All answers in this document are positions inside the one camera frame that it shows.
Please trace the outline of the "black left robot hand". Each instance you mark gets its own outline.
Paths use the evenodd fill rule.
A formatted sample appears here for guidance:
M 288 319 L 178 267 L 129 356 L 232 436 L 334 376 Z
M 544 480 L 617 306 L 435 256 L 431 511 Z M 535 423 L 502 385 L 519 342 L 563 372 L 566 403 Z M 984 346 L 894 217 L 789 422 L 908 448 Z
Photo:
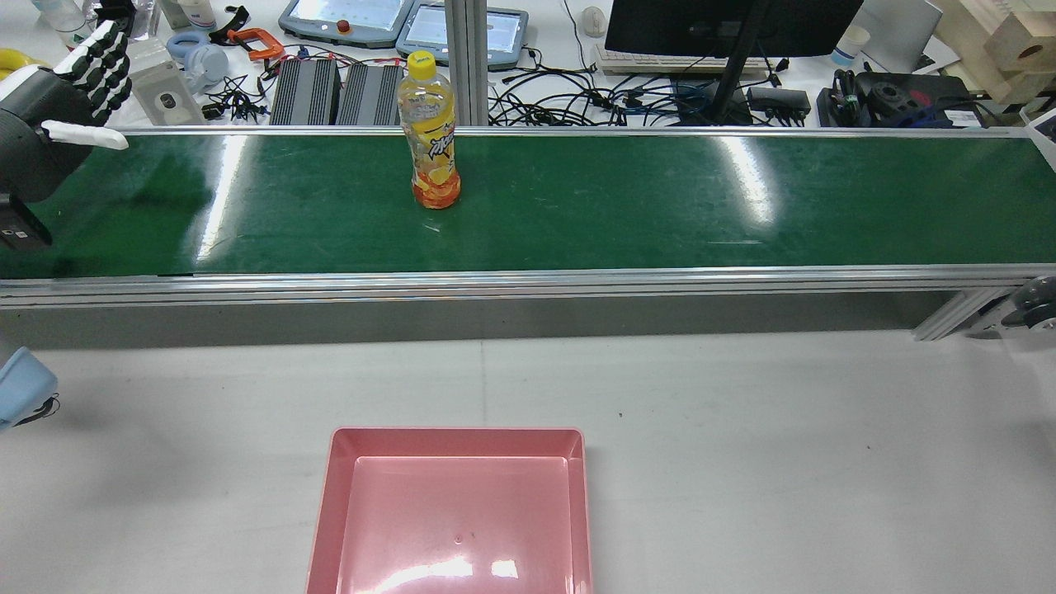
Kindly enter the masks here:
M 24 64 L 2 80 L 2 194 L 44 200 L 95 147 L 128 144 L 106 130 L 131 94 L 129 37 L 105 21 L 59 64 Z

